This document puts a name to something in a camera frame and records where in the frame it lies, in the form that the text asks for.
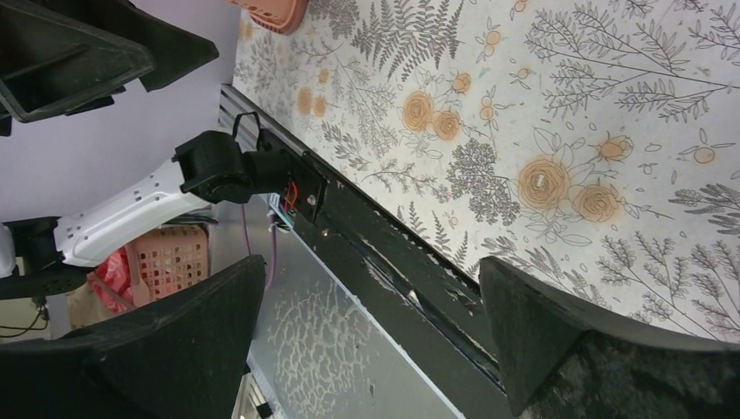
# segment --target black metal frame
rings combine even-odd
[[[299,216],[295,231],[427,377],[467,417],[511,417],[478,284],[233,87],[221,108],[226,127],[256,111],[328,180],[316,221]],[[254,144],[255,132],[242,124],[238,135]]]

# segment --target red cloth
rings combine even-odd
[[[103,264],[87,275],[87,281],[95,293],[98,294],[100,301],[103,302],[105,307],[114,313],[123,313],[126,311],[124,305],[98,284],[95,280],[96,276],[124,300],[131,304],[134,303],[134,296],[131,294],[131,272],[128,270],[126,249],[120,248],[113,252]]]

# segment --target table surface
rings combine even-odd
[[[311,0],[234,86],[472,278],[740,341],[736,3]]]

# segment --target black cable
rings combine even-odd
[[[16,333],[16,334],[0,334],[0,338],[8,339],[8,338],[17,338],[19,336],[23,336],[24,334],[28,333],[31,330],[44,330],[47,326],[49,326],[49,321],[46,321],[46,324],[44,325],[44,329],[38,329],[34,328],[34,326],[38,323],[38,320],[41,319],[41,312],[39,311],[38,314],[36,314],[36,318],[33,320],[33,323],[31,323],[30,326],[26,328],[21,327],[12,327],[12,326],[0,326],[3,329],[10,329],[10,330],[21,330],[22,332]]]

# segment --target pink plastic basket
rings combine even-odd
[[[144,306],[209,276],[208,236],[196,225],[149,231],[126,246],[134,305]]]
[[[308,0],[229,0],[246,9],[252,20],[270,31],[287,35],[303,20]]]

